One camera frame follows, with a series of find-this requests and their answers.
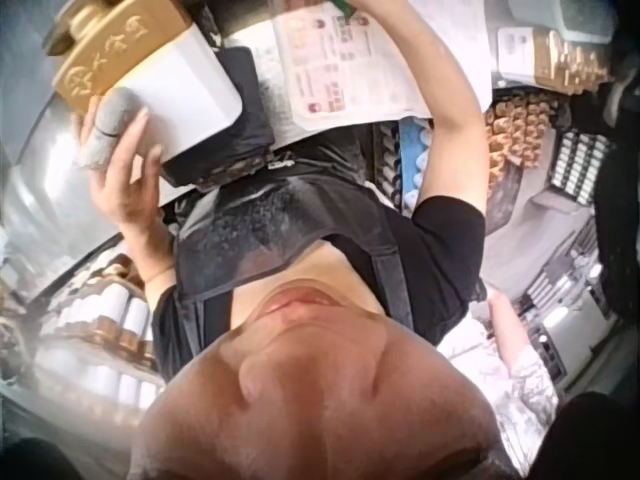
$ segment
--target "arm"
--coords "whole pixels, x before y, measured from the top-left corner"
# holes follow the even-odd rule
[[[91,100],[84,120],[74,118],[80,145],[93,129],[100,99]],[[95,206],[120,229],[154,310],[162,294],[176,284],[172,238],[158,220],[162,148],[155,146],[144,159],[142,178],[131,184],[131,172],[138,145],[149,121],[141,110],[116,147],[106,171],[87,171]]]
[[[511,301],[504,293],[490,292],[488,302],[498,352],[511,372],[525,349],[531,346],[531,341]]]
[[[500,358],[513,379],[516,395],[544,427],[555,418],[558,395],[544,362],[531,346],[527,330],[502,292],[490,292],[489,310]]]
[[[435,123],[419,203],[435,196],[464,200],[486,213],[489,147],[484,118],[462,68],[408,0],[351,0],[394,40]]]

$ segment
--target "sleeve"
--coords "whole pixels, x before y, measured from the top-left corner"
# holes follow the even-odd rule
[[[169,383],[192,359],[187,334],[175,301],[176,287],[162,297],[153,314],[153,347],[162,378]]]
[[[547,367],[532,346],[520,355],[512,369],[515,394],[545,428],[553,423],[558,409],[558,394]]]
[[[466,315],[480,278],[486,233],[485,217],[477,208],[452,197],[425,200],[413,215],[429,256],[429,315],[435,333],[425,337],[438,344]]]

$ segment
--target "paper document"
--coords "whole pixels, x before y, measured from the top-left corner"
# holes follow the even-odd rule
[[[317,133],[317,131],[302,128],[293,121],[291,102],[287,94],[284,70],[271,20],[231,35],[225,40],[225,44],[229,47],[248,47],[253,52],[262,101],[276,137],[274,149]]]
[[[281,68],[298,126],[323,130],[431,116],[402,55],[371,17],[359,12],[347,22],[322,0],[270,1],[278,14],[273,23]],[[484,0],[409,1],[451,49],[483,110],[489,108],[491,52]]]

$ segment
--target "gold bottle cap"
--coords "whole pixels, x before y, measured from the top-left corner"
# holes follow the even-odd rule
[[[53,85],[72,108],[87,111],[93,95],[106,93],[158,49],[191,26],[173,0],[73,0],[56,19],[44,48],[65,55]]]

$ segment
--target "black t-shirt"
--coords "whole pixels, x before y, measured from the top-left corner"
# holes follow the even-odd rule
[[[428,199],[412,219],[384,210],[404,268],[415,332],[437,345],[467,313],[480,275],[485,218],[475,207],[450,197]],[[344,237],[325,240],[345,255],[388,313],[369,255]],[[174,293],[175,287],[165,292],[153,321],[156,359],[167,381],[193,359]],[[229,330],[231,302],[231,294],[205,302],[208,345]]]

